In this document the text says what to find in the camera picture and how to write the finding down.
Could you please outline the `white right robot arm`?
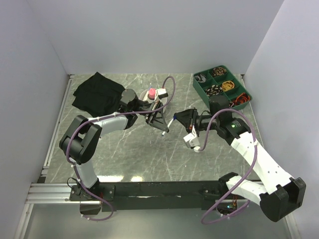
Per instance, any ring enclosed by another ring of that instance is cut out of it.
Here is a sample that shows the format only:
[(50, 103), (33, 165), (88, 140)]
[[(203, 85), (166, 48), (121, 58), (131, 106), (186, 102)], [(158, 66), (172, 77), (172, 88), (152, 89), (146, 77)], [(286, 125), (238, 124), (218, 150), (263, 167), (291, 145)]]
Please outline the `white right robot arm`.
[(220, 199), (204, 214), (208, 215), (226, 198), (241, 196), (248, 202), (259, 205), (264, 215), (277, 222), (301, 207), (306, 183), (302, 178), (294, 178), (286, 172), (264, 149), (256, 138), (249, 120), (239, 111), (230, 108), (224, 96), (212, 96), (208, 114), (199, 114), (197, 109), (187, 109), (175, 113), (173, 119), (181, 123), (187, 132), (183, 138), (188, 148), (202, 152), (204, 145), (199, 143), (199, 133), (215, 130), (217, 135), (235, 149), (249, 164), (244, 176), (228, 173), (218, 182)]

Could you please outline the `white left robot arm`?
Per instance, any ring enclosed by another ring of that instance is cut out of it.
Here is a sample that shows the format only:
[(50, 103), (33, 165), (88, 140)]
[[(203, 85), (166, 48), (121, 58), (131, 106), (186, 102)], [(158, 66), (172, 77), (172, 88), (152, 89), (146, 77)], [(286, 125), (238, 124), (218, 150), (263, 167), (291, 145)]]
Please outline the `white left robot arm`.
[(164, 105), (162, 99), (168, 97), (165, 88), (155, 89), (154, 99), (140, 100), (135, 91), (127, 89), (122, 92), (119, 108), (104, 117), (86, 118), (77, 116), (60, 140), (59, 147), (63, 150), (72, 166), (75, 167), (79, 181), (83, 183), (82, 194), (88, 200), (99, 196), (99, 179), (90, 161), (93, 157), (99, 138), (117, 130), (131, 128), (138, 116), (131, 112), (138, 112), (145, 117), (146, 123), (164, 132), (169, 132), (164, 119)]

